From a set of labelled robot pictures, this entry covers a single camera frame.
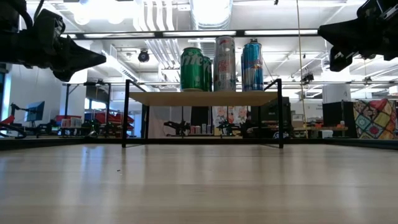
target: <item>green soda can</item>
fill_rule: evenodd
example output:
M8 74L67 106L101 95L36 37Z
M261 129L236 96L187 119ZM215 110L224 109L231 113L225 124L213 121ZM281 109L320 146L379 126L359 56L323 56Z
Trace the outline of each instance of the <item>green soda can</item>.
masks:
M203 55L196 47L187 47L181 54L181 91L203 91Z
M203 74L205 77L203 91L211 91L213 76L211 75L211 60L209 57L203 57L203 69L205 70Z

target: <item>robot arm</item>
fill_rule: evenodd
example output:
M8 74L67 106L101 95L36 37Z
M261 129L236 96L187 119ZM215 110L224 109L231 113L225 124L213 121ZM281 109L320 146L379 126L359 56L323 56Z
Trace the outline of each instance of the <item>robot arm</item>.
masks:
M27 25L20 32L18 14ZM104 55L78 46L69 36L61 37L65 24L53 12L43 9L33 24L25 0L0 0L0 15L0 63L50 68L55 77L68 82L75 72L106 61Z
M330 70L339 72L360 54L385 60L398 56L398 0L368 0L357 10L357 19L320 26L318 34L333 45Z

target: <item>computer monitor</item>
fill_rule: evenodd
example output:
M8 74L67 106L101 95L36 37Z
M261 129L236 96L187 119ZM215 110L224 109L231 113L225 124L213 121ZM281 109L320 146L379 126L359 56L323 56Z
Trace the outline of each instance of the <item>computer monitor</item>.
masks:
M27 105L29 111L26 112L26 121L41 121L43 120L44 101L31 103Z

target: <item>colorful quilt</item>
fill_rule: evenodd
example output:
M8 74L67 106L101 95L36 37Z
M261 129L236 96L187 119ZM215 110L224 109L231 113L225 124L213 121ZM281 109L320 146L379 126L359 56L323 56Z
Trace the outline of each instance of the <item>colorful quilt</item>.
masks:
M396 118L395 101L354 102L356 132L360 139L394 139Z

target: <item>energy drink can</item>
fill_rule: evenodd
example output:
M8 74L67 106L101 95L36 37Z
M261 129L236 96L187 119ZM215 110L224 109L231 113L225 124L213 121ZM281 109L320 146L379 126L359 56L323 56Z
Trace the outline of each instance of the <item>energy drink can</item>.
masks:
M211 83L213 81L213 75L211 72L211 60L208 57L203 57L203 76L205 78L205 84L203 86L203 91L211 91Z
M261 44L257 39L243 47L243 91L263 91L264 78L262 76Z
M243 52L241 53L241 76L243 77Z
M235 40L230 36L216 39L214 91L236 91Z
M181 91L203 91L203 55L196 47L188 47L181 54Z

